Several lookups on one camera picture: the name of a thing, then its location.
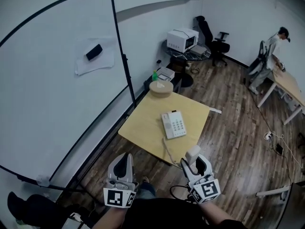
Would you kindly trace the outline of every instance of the white microwave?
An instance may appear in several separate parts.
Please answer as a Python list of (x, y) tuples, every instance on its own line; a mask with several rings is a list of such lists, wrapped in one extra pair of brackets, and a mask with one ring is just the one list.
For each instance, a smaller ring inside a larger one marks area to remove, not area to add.
[(167, 32), (167, 47), (186, 52), (197, 45), (199, 32), (181, 28)]

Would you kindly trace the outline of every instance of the white telephone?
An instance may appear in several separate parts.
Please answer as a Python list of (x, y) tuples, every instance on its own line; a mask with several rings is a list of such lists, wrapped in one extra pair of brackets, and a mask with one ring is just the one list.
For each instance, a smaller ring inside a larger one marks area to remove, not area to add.
[(173, 110), (161, 115), (167, 139), (186, 135), (186, 129), (180, 111)]

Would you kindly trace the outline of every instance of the man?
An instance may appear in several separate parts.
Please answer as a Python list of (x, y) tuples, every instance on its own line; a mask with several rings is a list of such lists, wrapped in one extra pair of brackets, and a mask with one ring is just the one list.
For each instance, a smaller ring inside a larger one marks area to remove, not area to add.
[(92, 229), (245, 229), (212, 202), (197, 205), (155, 195), (155, 189), (144, 177), (130, 209), (111, 207)]
[(282, 69), (282, 65), (279, 61), (280, 47), (281, 41), (289, 39), (289, 32), (285, 27), (281, 27), (280, 31), (271, 37), (267, 42), (267, 65), (263, 66), (262, 71), (257, 75), (252, 84), (249, 86), (249, 89), (254, 94), (258, 95), (257, 87), (264, 82), (264, 80), (268, 77), (269, 73), (275, 68), (279, 67)]

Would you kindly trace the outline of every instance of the whiteboard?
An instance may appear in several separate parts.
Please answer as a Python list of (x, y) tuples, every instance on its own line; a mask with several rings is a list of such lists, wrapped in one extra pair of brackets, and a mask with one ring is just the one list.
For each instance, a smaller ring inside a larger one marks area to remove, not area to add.
[[(64, 0), (0, 47), (0, 165), (51, 177), (86, 129), (126, 88), (112, 0)], [(77, 76), (75, 43), (116, 39), (115, 65)]]

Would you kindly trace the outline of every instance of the wood plank flooring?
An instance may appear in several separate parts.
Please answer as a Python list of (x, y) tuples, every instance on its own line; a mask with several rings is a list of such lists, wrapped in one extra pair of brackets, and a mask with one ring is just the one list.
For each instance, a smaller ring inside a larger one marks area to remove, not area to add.
[[(210, 60), (196, 64), (200, 73), (193, 75), (193, 86), (185, 88), (182, 94), (222, 110), (222, 114), (210, 112), (198, 142), (201, 154), (211, 162), (220, 182), (222, 194), (216, 204), (248, 228), (273, 228), (282, 201), (278, 196), (257, 198), (255, 194), (290, 184), (286, 160), (272, 151), (269, 142), (264, 140), (264, 134), (269, 129), (256, 107), (263, 96), (252, 97), (243, 84), (244, 68), (227, 61), (227, 67), (212, 67)], [(265, 82), (259, 90), (266, 92), (270, 86), (270, 82)], [(299, 132), (305, 133), (302, 113), (283, 126), (283, 121), (291, 111), (275, 91), (263, 104), (261, 111), (272, 131), (285, 136), (285, 142), (302, 163), (301, 157), (305, 150), (297, 149), (300, 143), (297, 135)], [(284, 148), (291, 180), (305, 180), (301, 168), (283, 141), (274, 140), (273, 144), (276, 145), (277, 142)], [(166, 165), (117, 135), (81, 181), (81, 185), (99, 201), (103, 201), (102, 188), (107, 177), (107, 167), (123, 152), (133, 155), (137, 180), (147, 176), (156, 187), (158, 197), (171, 198), (171, 186), (186, 184), (182, 170)], [(176, 189), (174, 193), (181, 198), (188, 194), (183, 188)], [(86, 194), (64, 193), (58, 203), (79, 203), (89, 210), (93, 209), (92, 198)], [(97, 205), (96, 210), (101, 212), (103, 208)]]

